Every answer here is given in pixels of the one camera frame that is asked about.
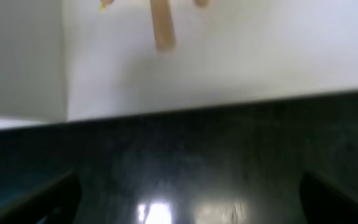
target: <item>dark countertop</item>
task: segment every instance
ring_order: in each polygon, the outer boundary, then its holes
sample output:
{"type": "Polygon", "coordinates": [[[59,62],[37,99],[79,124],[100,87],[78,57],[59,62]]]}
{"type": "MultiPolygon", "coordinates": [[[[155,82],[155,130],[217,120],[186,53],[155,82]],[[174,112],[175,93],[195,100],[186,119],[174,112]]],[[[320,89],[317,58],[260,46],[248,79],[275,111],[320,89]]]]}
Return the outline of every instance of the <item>dark countertop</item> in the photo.
{"type": "Polygon", "coordinates": [[[305,170],[358,202],[358,93],[0,131],[0,206],[71,168],[75,223],[150,201],[176,223],[305,223],[305,170]]]}

